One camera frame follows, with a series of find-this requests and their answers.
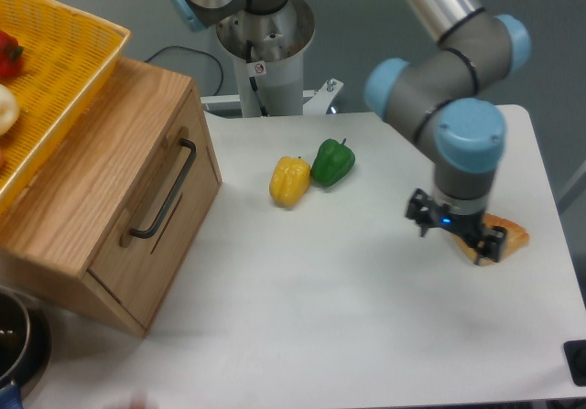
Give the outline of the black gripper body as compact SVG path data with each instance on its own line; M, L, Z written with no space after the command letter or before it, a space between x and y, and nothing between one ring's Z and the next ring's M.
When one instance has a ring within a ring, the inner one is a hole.
M440 190L433 190L431 201L432 218L439 227L458 236L469 247L480 243L487 195L476 199L456 199Z

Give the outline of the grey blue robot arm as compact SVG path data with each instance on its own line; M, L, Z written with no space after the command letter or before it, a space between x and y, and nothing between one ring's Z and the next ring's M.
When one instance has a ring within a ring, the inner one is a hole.
M314 33L302 0L171 0L193 31L214 27L234 62L244 116L303 110L302 75L280 67L301 61ZM480 91L522 67L531 52L526 27L489 15L479 0L407 0L438 46L426 61L380 63L364 100L434 166L431 193L416 190L406 215L422 231L456 236L477 263L519 248L514 226L486 211L505 147L505 121Z

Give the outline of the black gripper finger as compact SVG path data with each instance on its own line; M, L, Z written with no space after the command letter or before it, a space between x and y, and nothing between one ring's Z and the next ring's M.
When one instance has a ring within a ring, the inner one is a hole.
M493 226L486 229L474 248L474 264L481 265L484 260L499 263L504 255L506 243L507 229L505 227Z
M419 236L423 238L432 226L429 195L417 188L407 203L405 217L419 227Z

